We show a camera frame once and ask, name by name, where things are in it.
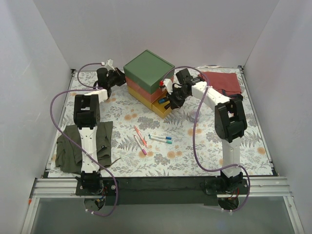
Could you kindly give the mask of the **blue cap black highlighter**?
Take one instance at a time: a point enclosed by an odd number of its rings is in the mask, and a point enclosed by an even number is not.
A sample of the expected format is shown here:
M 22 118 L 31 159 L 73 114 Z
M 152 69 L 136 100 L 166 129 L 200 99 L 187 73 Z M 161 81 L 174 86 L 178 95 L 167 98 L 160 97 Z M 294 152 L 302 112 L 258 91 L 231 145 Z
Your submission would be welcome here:
M 169 99 L 168 99 L 167 97 L 163 97 L 163 98 L 160 98 L 160 99 L 158 100 L 158 103 L 159 103 L 159 104 L 163 104 L 163 103 L 168 102 L 168 101 L 169 101 Z

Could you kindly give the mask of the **yellow bottom drawer box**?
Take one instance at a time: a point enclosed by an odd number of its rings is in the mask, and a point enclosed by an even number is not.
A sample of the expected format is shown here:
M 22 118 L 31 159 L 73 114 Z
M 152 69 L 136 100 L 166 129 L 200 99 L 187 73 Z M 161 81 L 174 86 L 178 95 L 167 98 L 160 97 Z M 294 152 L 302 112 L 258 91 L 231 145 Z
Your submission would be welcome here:
M 165 118 L 172 111 L 170 107 L 168 109 L 165 109 L 165 105 L 169 104 L 168 101 L 164 103 L 158 102 L 161 98 L 166 97 L 166 91 L 161 91 L 160 89 L 158 89 L 156 92 L 149 94 L 142 88 L 134 89 L 128 86 L 128 92 L 161 118 Z

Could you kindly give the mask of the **white blue marker pen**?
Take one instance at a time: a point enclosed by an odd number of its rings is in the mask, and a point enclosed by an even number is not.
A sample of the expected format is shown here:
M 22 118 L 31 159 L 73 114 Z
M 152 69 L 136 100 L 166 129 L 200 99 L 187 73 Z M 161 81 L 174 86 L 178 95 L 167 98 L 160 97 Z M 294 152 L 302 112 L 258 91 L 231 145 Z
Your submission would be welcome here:
M 160 135 L 153 135 L 153 134 L 148 134 L 148 136 L 149 136 L 149 137 L 159 138 L 159 139 L 172 140 L 172 138 L 169 137 L 169 136 L 160 136 Z

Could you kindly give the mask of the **white teal marker pen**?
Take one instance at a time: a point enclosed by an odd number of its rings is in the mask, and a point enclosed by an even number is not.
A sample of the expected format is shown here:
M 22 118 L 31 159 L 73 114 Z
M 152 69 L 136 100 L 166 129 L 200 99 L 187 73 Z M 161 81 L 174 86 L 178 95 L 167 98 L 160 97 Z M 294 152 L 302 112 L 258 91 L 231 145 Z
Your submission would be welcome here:
M 156 140 L 156 141 L 159 141 L 159 142 L 164 142 L 164 143 L 167 143 L 167 144 L 172 144 L 172 141 L 169 140 L 169 139 L 161 139 L 161 138 L 153 137 L 153 136 L 150 136 L 149 138 L 150 138 L 151 140 Z

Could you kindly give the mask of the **orange pink marker pen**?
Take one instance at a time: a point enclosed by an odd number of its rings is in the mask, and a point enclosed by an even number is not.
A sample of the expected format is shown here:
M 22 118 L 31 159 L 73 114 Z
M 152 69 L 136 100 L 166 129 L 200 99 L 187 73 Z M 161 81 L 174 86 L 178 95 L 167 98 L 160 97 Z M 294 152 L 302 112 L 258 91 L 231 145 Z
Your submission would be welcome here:
M 147 148 L 148 147 L 147 142 L 146 142 L 145 138 L 142 136 L 141 131 L 136 126 L 134 126 L 134 129 L 135 129 L 136 133 L 138 134 L 140 140 L 142 141 L 143 145 Z

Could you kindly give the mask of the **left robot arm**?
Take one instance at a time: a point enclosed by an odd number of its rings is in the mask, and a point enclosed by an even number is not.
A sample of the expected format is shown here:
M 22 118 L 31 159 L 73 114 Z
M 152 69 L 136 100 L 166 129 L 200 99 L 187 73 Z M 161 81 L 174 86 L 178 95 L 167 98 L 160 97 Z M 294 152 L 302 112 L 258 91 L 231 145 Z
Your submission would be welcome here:
M 77 95 L 74 103 L 74 123 L 78 127 L 82 151 L 81 185 L 93 195 L 103 191 L 100 170 L 112 164 L 111 137 L 113 123 L 100 121 L 100 103 L 111 96 L 111 88 L 122 86 L 125 74 L 118 68 L 97 69 L 100 90 Z

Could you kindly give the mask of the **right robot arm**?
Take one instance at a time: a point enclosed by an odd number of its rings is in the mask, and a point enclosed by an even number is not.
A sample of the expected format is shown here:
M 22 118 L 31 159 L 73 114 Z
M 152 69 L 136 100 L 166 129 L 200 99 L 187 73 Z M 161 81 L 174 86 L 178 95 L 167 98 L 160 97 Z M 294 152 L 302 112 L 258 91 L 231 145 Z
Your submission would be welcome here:
M 219 93 L 208 84 L 208 78 L 200 73 L 194 78 L 189 73 L 188 66 L 181 66 L 176 77 L 178 83 L 171 81 L 168 74 L 160 82 L 160 88 L 167 91 L 166 99 L 169 104 L 166 108 L 182 107 L 186 98 L 195 97 L 200 105 L 206 104 L 214 112 L 214 129 L 221 139 L 223 164 L 217 171 L 220 176 L 205 183 L 208 194 L 235 192 L 243 182 L 247 171 L 240 164 L 240 145 L 247 121 L 242 103 L 242 96 L 228 97 Z

